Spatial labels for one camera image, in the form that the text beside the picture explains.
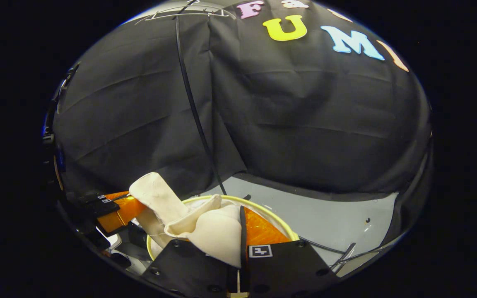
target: black bracket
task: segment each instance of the black bracket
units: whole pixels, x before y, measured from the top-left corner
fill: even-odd
[[[310,243],[248,246],[250,298],[305,297],[338,283]]]
[[[175,239],[156,257],[142,278],[180,296],[225,298],[229,267],[206,256],[191,242]]]

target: colorful foam letter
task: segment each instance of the colorful foam letter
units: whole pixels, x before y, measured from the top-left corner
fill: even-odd
[[[380,40],[377,40],[377,42],[380,43],[384,47],[384,49],[386,49],[386,51],[388,51],[388,53],[390,53],[391,57],[393,58],[393,63],[395,63],[396,66],[399,66],[401,69],[409,72],[409,70],[407,70],[407,67],[401,61],[399,56],[397,56],[397,54],[390,48],[390,46],[386,45],[384,42],[382,42]]]
[[[340,53],[350,53],[351,49],[346,46],[350,46],[356,53],[361,52],[361,48],[364,48],[364,54],[368,57],[378,60],[385,60],[382,55],[373,47],[371,42],[367,39],[365,34],[351,30],[351,36],[343,33],[340,29],[332,26],[321,26],[323,30],[329,32],[332,40],[335,42],[333,47],[334,51]]]
[[[237,5],[237,7],[240,9],[242,12],[242,17],[241,19],[246,19],[247,17],[255,17],[256,15],[259,14],[259,11],[261,10],[261,5],[263,5],[263,1],[253,1],[253,2],[248,2],[245,4]]]
[[[270,19],[269,21],[265,21],[263,23],[263,26],[268,29],[268,34],[270,34],[270,37],[273,40],[287,41],[292,39],[298,39],[305,36],[307,32],[305,24],[303,24],[301,18],[301,15],[289,15],[285,18],[292,22],[292,24],[296,28],[296,30],[294,30],[293,32],[283,32],[280,25],[281,19]]]
[[[330,10],[330,9],[327,9],[328,11],[330,11],[333,15],[339,17],[340,19],[345,19],[346,21],[349,21],[352,23],[352,21],[350,19],[347,19],[345,16],[333,11],[333,10]]]
[[[308,5],[298,0],[282,0],[281,3],[286,8],[308,8]]]

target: white cloth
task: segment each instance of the white cloth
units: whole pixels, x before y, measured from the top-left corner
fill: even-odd
[[[129,191],[147,206],[136,218],[161,248],[172,239],[188,239],[207,255],[241,267],[240,206],[223,206],[222,197],[214,195],[189,210],[154,172],[135,181]]]

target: black wire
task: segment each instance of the black wire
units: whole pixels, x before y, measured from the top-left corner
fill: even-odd
[[[341,251],[341,250],[333,249],[333,248],[330,248],[330,247],[326,247],[325,245],[320,245],[316,242],[312,242],[309,239],[303,238],[301,236],[299,236],[299,239],[305,240],[305,241],[309,242],[311,245],[314,245],[316,247],[319,247],[319,248],[322,248],[322,249],[325,249],[325,250],[328,250],[328,251],[332,251],[332,252],[335,252],[335,253],[339,253],[340,255],[343,255],[345,253],[345,251]]]
[[[187,70],[185,68],[185,62],[183,61],[183,56],[181,54],[181,46],[180,46],[180,17],[176,18],[176,45],[178,47],[178,58],[180,59],[180,68],[181,74],[183,76],[183,83],[185,84],[185,90],[187,91],[187,97],[189,98],[189,104],[191,105],[191,111],[193,112],[193,117],[195,117],[196,127],[198,128],[198,132],[200,134],[200,139],[204,144],[204,149],[207,154],[207,157],[210,159],[210,163],[212,166],[212,171],[218,180],[218,184],[220,184],[220,188],[222,189],[222,193],[227,195],[226,190],[224,189],[224,185],[222,184],[222,180],[220,179],[220,175],[218,174],[218,170],[216,165],[214,164],[214,160],[212,158],[212,153],[210,151],[209,146],[207,145],[207,140],[205,138],[204,130],[202,129],[202,125],[200,123],[200,118],[198,117],[198,112],[196,110],[195,100],[193,99],[193,93],[191,92],[191,85],[189,84],[189,78],[187,77]]]
[[[356,243],[351,243],[351,245],[349,245],[349,247],[347,248],[346,252],[343,253],[343,256],[341,256],[332,266],[331,266],[331,269],[335,268],[341,261],[343,261],[344,258],[347,257],[347,255],[351,252],[351,250],[354,248],[354,246],[356,245]]]
[[[196,0],[192,0],[191,2],[189,2],[184,8],[182,8],[182,9],[180,10],[180,12],[178,12],[178,14],[182,13],[184,10],[187,9],[187,6],[193,4],[194,2],[196,2]]]

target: black metal plate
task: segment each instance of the black metal plate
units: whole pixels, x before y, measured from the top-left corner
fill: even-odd
[[[270,248],[271,257],[264,254],[248,258],[250,298],[305,297],[339,281],[306,241],[279,243]]]
[[[172,240],[142,278],[188,298],[225,298],[229,267],[191,242]]]
[[[248,247],[246,246],[246,236],[248,235],[248,230],[246,228],[246,210],[244,210],[244,206],[240,206],[240,223],[242,226],[240,244],[240,291],[245,293],[250,290],[250,275],[248,273]]]

